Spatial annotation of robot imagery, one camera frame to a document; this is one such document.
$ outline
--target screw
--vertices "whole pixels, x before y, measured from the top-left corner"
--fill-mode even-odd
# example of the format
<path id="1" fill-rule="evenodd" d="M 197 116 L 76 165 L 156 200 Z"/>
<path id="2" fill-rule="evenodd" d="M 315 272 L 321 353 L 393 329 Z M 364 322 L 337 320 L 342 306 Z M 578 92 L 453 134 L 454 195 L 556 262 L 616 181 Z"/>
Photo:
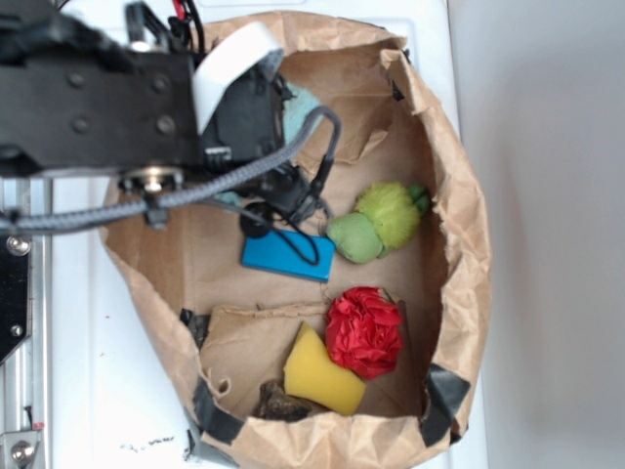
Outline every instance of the screw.
<path id="1" fill-rule="evenodd" d="M 16 324 L 11 327 L 11 335 L 13 335 L 14 337 L 21 337 L 22 334 L 23 334 L 23 327 L 21 327 L 19 324 Z"/>
<path id="2" fill-rule="evenodd" d="M 85 77 L 77 71 L 73 71 L 67 76 L 67 81 L 74 88 L 82 88 L 85 86 L 87 80 L 85 80 Z"/>
<path id="3" fill-rule="evenodd" d="M 11 448 L 11 456 L 19 467 L 26 467 L 32 462 L 35 449 L 28 442 L 18 442 Z"/>
<path id="4" fill-rule="evenodd" d="M 163 135 L 172 135 L 176 132 L 176 122 L 169 115 L 161 115 L 156 121 L 156 130 Z"/>
<path id="5" fill-rule="evenodd" d="M 7 249 L 14 256 L 25 256 L 30 252 L 30 240 L 20 236 L 9 236 Z"/>
<path id="6" fill-rule="evenodd" d="M 169 85 L 169 81 L 166 76 L 156 75 L 152 80 L 152 89 L 156 93 L 162 93 L 167 89 L 167 85 Z"/>
<path id="7" fill-rule="evenodd" d="M 163 190 L 163 185 L 158 180 L 151 180 L 144 184 L 147 193 L 157 193 Z"/>
<path id="8" fill-rule="evenodd" d="M 71 128 L 74 129 L 74 132 L 77 134 L 86 134 L 89 130 L 89 121 L 84 117 L 76 117 L 71 122 Z"/>

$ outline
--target brown paper bag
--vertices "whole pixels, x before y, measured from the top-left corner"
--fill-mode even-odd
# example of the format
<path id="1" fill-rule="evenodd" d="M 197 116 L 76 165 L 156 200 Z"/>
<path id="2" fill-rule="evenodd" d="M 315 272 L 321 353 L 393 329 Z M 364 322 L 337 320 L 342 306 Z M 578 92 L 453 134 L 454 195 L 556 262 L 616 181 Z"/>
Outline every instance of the brown paper bag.
<path id="1" fill-rule="evenodd" d="M 343 120 L 323 193 L 333 211 L 350 212 L 374 182 L 425 184 L 434 207 L 415 239 L 364 266 L 336 256 L 327 284 L 242 268 L 237 217 L 214 207 L 173 211 L 165 232 L 141 219 L 118 223 L 104 231 L 104 242 L 204 448 L 241 467 L 411 467 L 467 429 L 491 298 L 479 183 L 437 98 L 402 53 L 401 38 L 354 21 L 269 13 L 207 25 L 207 43 L 249 21 L 264 22 L 283 44 L 286 79 Z M 308 171 L 329 132 L 321 124 L 299 155 Z M 319 223 L 312 219 L 310 229 Z M 258 389 L 279 377 L 301 321 L 322 332 L 329 302 L 361 285 L 386 288 L 404 305 L 408 345 L 397 371 L 370 383 L 353 417 L 253 417 Z M 212 315 L 201 355 L 179 320 L 182 308 Z"/>

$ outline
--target black tape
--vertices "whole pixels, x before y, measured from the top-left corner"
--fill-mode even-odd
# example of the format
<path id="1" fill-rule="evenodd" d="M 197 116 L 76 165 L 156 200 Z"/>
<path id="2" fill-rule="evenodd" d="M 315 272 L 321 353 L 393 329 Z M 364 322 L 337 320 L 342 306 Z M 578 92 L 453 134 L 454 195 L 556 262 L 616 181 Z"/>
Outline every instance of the black tape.
<path id="1" fill-rule="evenodd" d="M 198 316 L 191 310 L 182 310 L 180 313 L 180 321 L 190 330 L 198 349 L 206 340 L 209 320 L 209 316 Z M 201 378 L 195 388 L 193 404 L 199 430 L 227 445 L 237 437 L 245 423 L 217 407 L 207 384 Z"/>
<path id="2" fill-rule="evenodd" d="M 238 468 L 238 464 L 223 451 L 202 442 L 201 429 L 195 424 L 191 416 L 185 410 L 185 417 L 190 428 L 188 430 L 188 455 L 193 454 L 200 459 L 216 462 L 226 467 Z"/>
<path id="3" fill-rule="evenodd" d="M 421 423 L 421 435 L 427 447 L 444 438 L 460 405 L 471 389 L 471 383 L 437 364 L 430 365 L 426 379 L 430 411 Z"/>
<path id="4" fill-rule="evenodd" d="M 200 429 L 215 440 L 230 445 L 245 422 L 218 408 L 207 384 L 202 379 L 199 380 L 195 389 L 193 403 Z"/>
<path id="5" fill-rule="evenodd" d="M 206 335 L 208 334 L 208 323 L 211 317 L 199 316 L 191 310 L 183 309 L 180 313 L 180 320 L 188 327 L 197 348 L 201 349 L 204 340 L 206 340 Z"/>

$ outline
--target red crepe paper flower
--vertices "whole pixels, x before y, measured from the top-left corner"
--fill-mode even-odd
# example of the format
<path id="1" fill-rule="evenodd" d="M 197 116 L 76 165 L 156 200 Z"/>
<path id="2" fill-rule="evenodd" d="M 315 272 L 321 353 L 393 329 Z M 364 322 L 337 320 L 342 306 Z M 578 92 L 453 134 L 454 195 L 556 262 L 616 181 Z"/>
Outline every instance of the red crepe paper flower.
<path id="1" fill-rule="evenodd" d="M 402 342 L 399 308 L 380 296 L 378 288 L 352 288 L 332 302 L 325 344 L 332 361 L 359 376 L 373 379 L 393 371 Z"/>

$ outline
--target blue block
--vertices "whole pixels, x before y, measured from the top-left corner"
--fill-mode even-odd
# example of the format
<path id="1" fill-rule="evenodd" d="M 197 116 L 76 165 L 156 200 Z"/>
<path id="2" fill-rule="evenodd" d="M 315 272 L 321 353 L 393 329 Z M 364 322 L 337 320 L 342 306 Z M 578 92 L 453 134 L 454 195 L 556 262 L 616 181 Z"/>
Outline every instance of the blue block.
<path id="1" fill-rule="evenodd" d="M 301 234 L 280 230 L 309 259 L 314 258 L 313 247 Z M 327 282 L 330 279 L 334 243 L 327 237 L 311 236 L 319 251 L 319 263 L 308 264 L 275 232 L 252 238 L 248 237 L 243 249 L 241 264 L 251 269 L 275 272 L 288 276 Z"/>

